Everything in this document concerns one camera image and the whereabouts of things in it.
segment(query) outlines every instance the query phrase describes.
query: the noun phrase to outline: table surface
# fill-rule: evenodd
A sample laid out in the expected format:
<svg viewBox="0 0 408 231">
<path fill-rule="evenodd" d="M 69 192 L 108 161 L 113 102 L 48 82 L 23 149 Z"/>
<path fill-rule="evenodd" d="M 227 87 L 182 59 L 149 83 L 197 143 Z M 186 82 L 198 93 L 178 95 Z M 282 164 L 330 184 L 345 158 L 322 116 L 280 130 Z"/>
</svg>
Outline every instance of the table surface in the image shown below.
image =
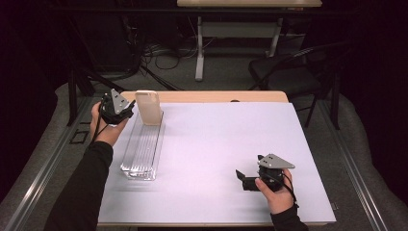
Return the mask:
<svg viewBox="0 0 408 231">
<path fill-rule="evenodd" d="M 179 7 L 320 7 L 320 0 L 177 0 Z"/>
<path fill-rule="evenodd" d="M 166 128 L 157 178 L 127 180 L 120 171 L 132 134 L 132 126 L 126 126 L 114 146 L 99 225 L 271 225 L 265 198 L 260 192 L 243 191 L 235 174 L 238 169 L 255 176 L 257 155 L 268 153 L 295 165 L 291 173 L 300 218 L 313 224 L 336 221 L 293 105 L 284 93 L 158 93 Z M 122 95 L 134 98 L 133 92 Z M 241 103 L 230 103 L 232 99 Z"/>
</svg>

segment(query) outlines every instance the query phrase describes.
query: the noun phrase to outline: black mount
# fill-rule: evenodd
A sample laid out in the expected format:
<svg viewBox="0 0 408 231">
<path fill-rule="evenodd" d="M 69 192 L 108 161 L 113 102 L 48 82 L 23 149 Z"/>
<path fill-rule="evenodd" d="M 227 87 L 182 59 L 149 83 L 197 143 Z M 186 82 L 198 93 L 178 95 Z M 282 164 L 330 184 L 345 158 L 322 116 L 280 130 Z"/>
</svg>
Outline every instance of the black mount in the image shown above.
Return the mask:
<svg viewBox="0 0 408 231">
<path fill-rule="evenodd" d="M 258 191 L 255 185 L 255 179 L 260 178 L 274 192 L 282 189 L 283 171 L 282 168 L 294 168 L 289 162 L 279 157 L 269 154 L 266 157 L 258 155 L 259 177 L 246 177 L 240 171 L 236 170 L 237 177 L 242 181 L 242 187 L 245 191 Z"/>
<path fill-rule="evenodd" d="M 120 95 L 115 89 L 111 94 L 105 94 L 102 98 L 101 115 L 107 124 L 118 124 L 125 118 L 133 115 L 132 109 L 136 100 L 129 104 L 129 101 Z"/>
</svg>

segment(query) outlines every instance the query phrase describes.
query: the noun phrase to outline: triangular metal plate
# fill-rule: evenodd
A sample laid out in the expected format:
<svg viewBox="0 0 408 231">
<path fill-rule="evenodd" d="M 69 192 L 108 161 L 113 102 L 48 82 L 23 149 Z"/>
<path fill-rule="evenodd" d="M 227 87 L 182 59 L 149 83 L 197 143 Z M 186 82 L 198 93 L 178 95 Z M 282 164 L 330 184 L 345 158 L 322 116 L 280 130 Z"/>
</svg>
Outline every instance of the triangular metal plate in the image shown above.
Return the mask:
<svg viewBox="0 0 408 231">
<path fill-rule="evenodd" d="M 114 109 L 115 109 L 115 114 L 119 115 L 123 109 L 128 106 L 129 101 L 123 97 L 119 92 L 117 92 L 115 89 L 111 90 L 112 94 L 112 101 L 114 102 Z"/>
<path fill-rule="evenodd" d="M 258 162 L 258 165 L 267 168 L 294 168 L 294 165 L 274 154 L 268 154 Z"/>
</svg>

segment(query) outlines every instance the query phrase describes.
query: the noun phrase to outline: clear plastic container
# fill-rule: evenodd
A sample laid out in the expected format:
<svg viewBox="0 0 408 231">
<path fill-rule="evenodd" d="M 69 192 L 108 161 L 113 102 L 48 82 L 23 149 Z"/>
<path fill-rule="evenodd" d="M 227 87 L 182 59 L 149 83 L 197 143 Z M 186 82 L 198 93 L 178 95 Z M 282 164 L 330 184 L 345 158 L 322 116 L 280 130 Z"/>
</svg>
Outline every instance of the clear plastic container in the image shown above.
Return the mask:
<svg viewBox="0 0 408 231">
<path fill-rule="evenodd" d="M 130 180 L 152 181 L 156 179 L 165 124 L 144 125 L 140 114 L 132 129 L 120 169 Z"/>
</svg>

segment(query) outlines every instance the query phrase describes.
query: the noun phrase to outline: black sleeve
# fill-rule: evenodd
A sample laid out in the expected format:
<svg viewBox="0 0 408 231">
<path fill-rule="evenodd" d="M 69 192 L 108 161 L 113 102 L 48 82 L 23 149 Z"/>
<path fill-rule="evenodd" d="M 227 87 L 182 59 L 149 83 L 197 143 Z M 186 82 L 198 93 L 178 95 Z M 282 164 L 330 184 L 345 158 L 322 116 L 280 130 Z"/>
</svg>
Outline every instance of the black sleeve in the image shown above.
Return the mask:
<svg viewBox="0 0 408 231">
<path fill-rule="evenodd" d="M 297 209 L 293 205 L 292 208 L 273 215 L 270 214 L 272 222 L 276 231 L 306 231 L 309 228 L 300 221 L 299 216 L 297 215 Z"/>
<path fill-rule="evenodd" d="M 44 230 L 96 230 L 113 154 L 105 142 L 89 146 L 55 202 Z"/>
</svg>

